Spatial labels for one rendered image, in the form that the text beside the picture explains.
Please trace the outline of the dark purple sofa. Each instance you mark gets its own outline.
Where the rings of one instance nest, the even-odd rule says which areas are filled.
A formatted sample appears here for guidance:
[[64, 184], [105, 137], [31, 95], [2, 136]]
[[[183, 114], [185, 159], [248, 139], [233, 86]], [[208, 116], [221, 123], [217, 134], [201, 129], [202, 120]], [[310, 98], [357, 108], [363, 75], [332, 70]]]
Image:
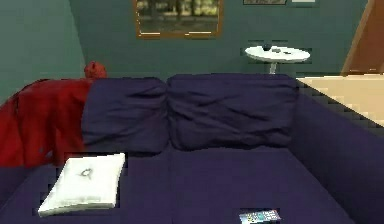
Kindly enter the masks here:
[[116, 206], [40, 217], [63, 164], [0, 167], [0, 224], [384, 224], [384, 128], [286, 75], [98, 79], [81, 129], [126, 156]]

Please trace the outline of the wooden framed picture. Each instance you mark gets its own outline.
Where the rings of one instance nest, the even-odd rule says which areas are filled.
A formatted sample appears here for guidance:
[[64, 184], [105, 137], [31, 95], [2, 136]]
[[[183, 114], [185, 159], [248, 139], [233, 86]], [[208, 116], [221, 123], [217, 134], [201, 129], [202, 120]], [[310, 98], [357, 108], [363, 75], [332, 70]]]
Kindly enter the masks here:
[[212, 39], [221, 33], [223, 0], [132, 0], [140, 39]]

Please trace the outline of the white round side table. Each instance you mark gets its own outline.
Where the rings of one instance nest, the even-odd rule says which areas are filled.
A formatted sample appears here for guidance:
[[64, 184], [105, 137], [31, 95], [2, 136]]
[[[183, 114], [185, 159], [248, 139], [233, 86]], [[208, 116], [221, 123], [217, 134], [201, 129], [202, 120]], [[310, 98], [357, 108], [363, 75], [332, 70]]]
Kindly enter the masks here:
[[[263, 45], [248, 47], [244, 50], [244, 53], [251, 59], [269, 63], [270, 74], [276, 73], [279, 63], [301, 63], [311, 57], [309, 52], [297, 48], [272, 45], [269, 51], [264, 51], [262, 46]], [[274, 48], [280, 49], [281, 52], [272, 52], [271, 50]]]

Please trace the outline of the grey remote control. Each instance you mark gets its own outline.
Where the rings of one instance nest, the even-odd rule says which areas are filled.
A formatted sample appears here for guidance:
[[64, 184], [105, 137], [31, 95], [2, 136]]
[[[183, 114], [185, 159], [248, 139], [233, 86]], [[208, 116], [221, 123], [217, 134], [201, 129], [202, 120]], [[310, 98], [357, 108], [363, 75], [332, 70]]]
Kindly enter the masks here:
[[276, 210], [248, 212], [239, 215], [242, 224], [256, 224], [263, 222], [280, 221], [281, 217]]

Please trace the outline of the white square cushion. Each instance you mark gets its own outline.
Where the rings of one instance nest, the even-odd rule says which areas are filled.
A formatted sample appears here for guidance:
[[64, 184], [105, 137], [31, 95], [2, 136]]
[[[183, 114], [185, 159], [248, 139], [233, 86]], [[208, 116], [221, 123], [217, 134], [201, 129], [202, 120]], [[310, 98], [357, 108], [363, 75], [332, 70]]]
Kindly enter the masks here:
[[38, 215], [114, 208], [124, 164], [124, 153], [68, 158]]

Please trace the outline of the dark framed picture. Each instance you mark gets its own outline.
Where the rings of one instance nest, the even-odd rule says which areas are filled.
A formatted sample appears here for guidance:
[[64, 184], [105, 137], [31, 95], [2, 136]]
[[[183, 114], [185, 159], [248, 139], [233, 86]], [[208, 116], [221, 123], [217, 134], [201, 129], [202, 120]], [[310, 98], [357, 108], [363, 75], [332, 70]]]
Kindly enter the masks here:
[[243, 0], [244, 5], [285, 5], [287, 0]]

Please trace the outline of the red blanket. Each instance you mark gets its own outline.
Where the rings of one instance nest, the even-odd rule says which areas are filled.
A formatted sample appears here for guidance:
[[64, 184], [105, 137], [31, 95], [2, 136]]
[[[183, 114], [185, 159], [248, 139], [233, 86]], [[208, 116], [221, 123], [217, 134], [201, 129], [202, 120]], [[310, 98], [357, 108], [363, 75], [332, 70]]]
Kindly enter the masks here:
[[91, 86], [107, 76], [92, 61], [79, 79], [41, 79], [0, 105], [0, 167], [61, 165], [85, 150], [82, 115]]

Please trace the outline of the brown wooden door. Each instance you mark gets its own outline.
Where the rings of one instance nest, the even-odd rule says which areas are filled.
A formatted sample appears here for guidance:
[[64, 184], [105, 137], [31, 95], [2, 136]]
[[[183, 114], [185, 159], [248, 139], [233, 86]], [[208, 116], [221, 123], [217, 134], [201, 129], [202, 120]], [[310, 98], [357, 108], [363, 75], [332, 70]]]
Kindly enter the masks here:
[[384, 0], [368, 0], [341, 69], [341, 75], [383, 73]]

